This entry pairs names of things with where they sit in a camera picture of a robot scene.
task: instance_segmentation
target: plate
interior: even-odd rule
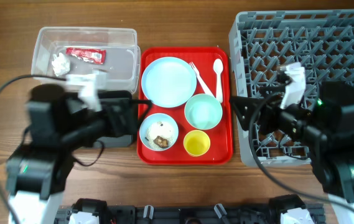
[[[180,106],[193,96],[196,75],[190,65],[175,57],[163,57],[148,65],[142,74],[142,92],[163,108]]]

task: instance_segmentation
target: white bowl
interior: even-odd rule
[[[167,148],[163,148],[163,149],[155,149],[153,147],[151,147],[151,145],[149,144],[149,138],[147,137],[147,130],[149,129],[149,127],[156,123],[156,122],[168,122],[173,129],[172,132],[172,141],[169,141],[169,147]],[[172,147],[174,145],[174,143],[177,141],[178,138],[178,125],[175,122],[175,120],[170,117],[167,114],[164,113],[156,113],[156,114],[152,114],[150,116],[148,116],[147,118],[145,118],[145,120],[142,122],[141,127],[139,128],[139,138],[141,139],[141,142],[150,150],[153,151],[165,151],[167,149],[169,149],[170,147]]]

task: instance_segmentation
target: gray dish rack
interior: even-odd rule
[[[301,62],[306,69],[305,108],[314,105],[322,81],[343,80],[354,86],[354,9],[240,12],[229,44],[238,96],[262,98],[259,88],[278,85],[276,67],[289,62]],[[258,129],[255,124],[253,143],[265,166],[310,163],[284,156],[305,157],[308,147],[289,136],[282,138],[280,131],[262,136]],[[248,132],[239,123],[238,135],[242,162],[255,166]]]

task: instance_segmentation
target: clear plastic container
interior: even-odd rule
[[[134,93],[137,89],[141,51],[137,45],[134,29],[101,27],[43,27],[35,43],[31,73],[55,76],[51,62],[54,55],[65,53],[68,47],[106,50],[102,65],[84,62],[68,55],[70,71],[68,74],[85,75],[93,69],[106,71],[104,90],[127,90]],[[59,83],[40,79],[42,83]],[[78,90],[68,86],[68,90]]]

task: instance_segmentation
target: white plastic spoon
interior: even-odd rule
[[[216,90],[215,98],[218,100],[218,102],[222,103],[223,96],[222,96],[221,73],[224,69],[224,66],[222,64],[221,59],[216,59],[214,61],[213,69],[214,72],[217,74],[217,90]]]

